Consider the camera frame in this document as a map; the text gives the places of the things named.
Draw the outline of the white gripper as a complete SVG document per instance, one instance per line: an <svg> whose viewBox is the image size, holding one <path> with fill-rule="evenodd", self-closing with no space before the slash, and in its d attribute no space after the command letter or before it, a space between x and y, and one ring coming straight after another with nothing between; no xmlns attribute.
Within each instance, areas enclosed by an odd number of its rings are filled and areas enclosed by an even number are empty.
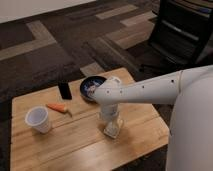
<svg viewBox="0 0 213 171"><path fill-rule="evenodd" d="M105 131L110 131L112 127L112 120L118 116L118 105L106 105L100 107L100 118L108 122L105 127ZM123 126L123 119L117 118L116 120L116 130L120 131Z"/></svg>

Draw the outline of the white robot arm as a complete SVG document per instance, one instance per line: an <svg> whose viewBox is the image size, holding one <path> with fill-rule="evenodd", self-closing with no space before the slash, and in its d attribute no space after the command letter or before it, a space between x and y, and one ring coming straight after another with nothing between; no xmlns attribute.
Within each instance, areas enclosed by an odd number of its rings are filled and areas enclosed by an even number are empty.
<svg viewBox="0 0 213 171"><path fill-rule="evenodd" d="M213 171L213 65L128 85L111 76L92 97L103 117L120 103L172 105L166 171Z"/></svg>

